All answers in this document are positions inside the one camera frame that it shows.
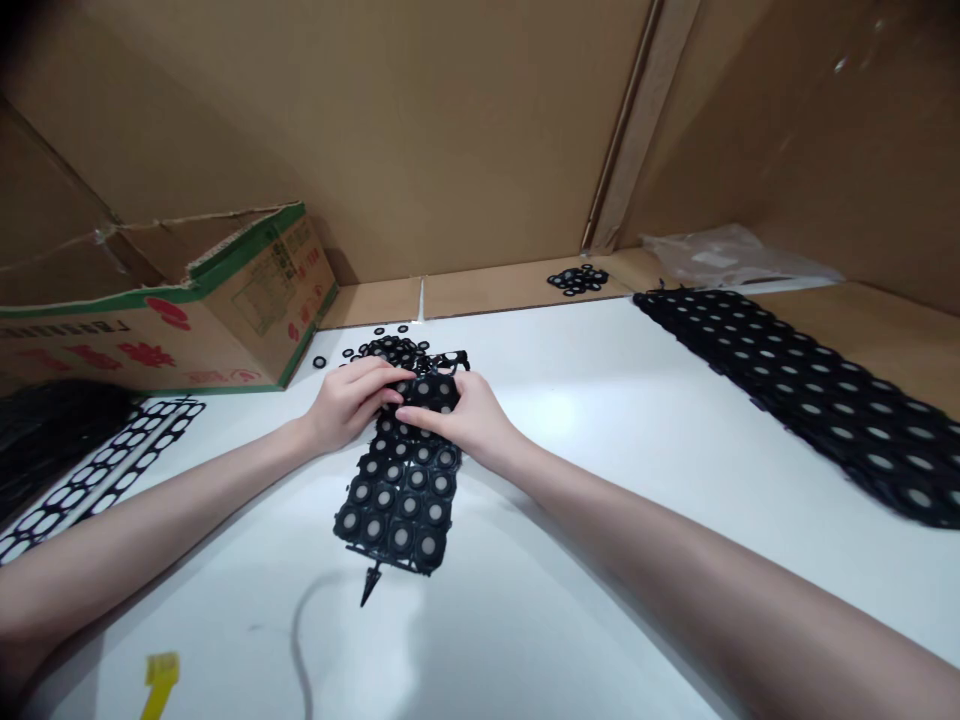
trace clear plastic bag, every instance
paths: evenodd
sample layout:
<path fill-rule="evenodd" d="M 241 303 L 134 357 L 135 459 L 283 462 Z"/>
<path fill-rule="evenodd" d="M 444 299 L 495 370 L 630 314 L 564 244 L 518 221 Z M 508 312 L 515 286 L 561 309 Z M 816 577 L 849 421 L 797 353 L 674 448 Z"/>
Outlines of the clear plastic bag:
<path fill-rule="evenodd" d="M 843 282 L 833 268 L 785 250 L 764 247 L 742 225 L 656 238 L 643 236 L 643 246 L 660 258 L 664 270 L 685 285 L 723 287 L 754 280 L 824 278 Z"/>

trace cardboard partition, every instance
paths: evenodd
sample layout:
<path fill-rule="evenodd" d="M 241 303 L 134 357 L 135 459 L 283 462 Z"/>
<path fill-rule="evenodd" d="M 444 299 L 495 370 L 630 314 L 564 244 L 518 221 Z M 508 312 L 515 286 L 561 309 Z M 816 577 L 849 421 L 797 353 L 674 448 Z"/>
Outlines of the cardboard partition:
<path fill-rule="evenodd" d="M 458 315 L 519 310 L 548 305 L 604 300 L 630 295 L 630 288 L 611 275 L 597 292 L 567 297 L 547 282 L 568 268 L 591 263 L 592 258 L 573 256 L 557 260 L 467 270 L 423 279 L 423 316 L 430 320 Z"/>
<path fill-rule="evenodd" d="M 336 292 L 303 203 L 118 227 L 0 269 L 0 375 L 277 390 Z"/>
<path fill-rule="evenodd" d="M 660 287 L 678 288 L 680 283 L 663 269 L 660 258 L 643 248 L 623 248 L 613 255 L 591 255 L 594 267 L 606 270 L 634 292 L 646 292 Z"/>
<path fill-rule="evenodd" d="M 359 325 L 411 322 L 420 314 L 422 278 L 385 280 L 340 288 L 321 330 Z"/>
<path fill-rule="evenodd" d="M 859 283 L 750 299 L 878 378 L 960 419 L 960 318 Z"/>

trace yellow tag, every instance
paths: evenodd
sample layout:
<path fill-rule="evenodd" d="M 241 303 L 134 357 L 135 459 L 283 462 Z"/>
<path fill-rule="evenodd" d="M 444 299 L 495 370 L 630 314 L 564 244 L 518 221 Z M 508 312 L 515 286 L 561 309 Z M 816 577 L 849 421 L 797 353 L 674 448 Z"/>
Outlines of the yellow tag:
<path fill-rule="evenodd" d="M 160 720 L 170 691 L 179 679 L 180 656 L 177 653 L 161 653 L 147 658 L 146 684 L 152 686 L 152 689 L 140 720 Z"/>

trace open cardboard box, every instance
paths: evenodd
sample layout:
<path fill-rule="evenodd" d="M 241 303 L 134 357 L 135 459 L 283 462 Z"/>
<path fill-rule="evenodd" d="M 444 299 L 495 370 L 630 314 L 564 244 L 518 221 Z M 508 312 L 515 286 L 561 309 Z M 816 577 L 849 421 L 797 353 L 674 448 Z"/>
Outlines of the open cardboard box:
<path fill-rule="evenodd" d="M 113 227 L 0 269 L 0 371 L 278 390 L 336 293 L 303 203 Z"/>

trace white table surface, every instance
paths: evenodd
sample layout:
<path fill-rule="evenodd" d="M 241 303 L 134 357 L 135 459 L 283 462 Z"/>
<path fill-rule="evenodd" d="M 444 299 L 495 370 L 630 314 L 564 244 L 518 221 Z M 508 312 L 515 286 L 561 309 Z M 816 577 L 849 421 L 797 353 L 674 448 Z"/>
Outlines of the white table surface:
<path fill-rule="evenodd" d="M 390 334 L 396 325 L 388 326 Z M 431 352 L 464 349 L 533 440 L 742 543 L 960 665 L 960 533 L 900 519 L 785 432 L 629 299 L 410 324 Z M 283 393 L 207 409 L 126 495 L 304 412 L 345 348 L 330 330 Z M 326 370 L 310 360 L 327 358 Z M 525 498 L 471 459 L 431 578 L 371 563 L 334 537 L 373 435 L 314 461 L 243 509 L 74 653 L 32 707 L 139 717 L 145 658 L 175 650 L 164 718 L 712 718 L 734 711 L 664 636 L 575 557 Z"/>

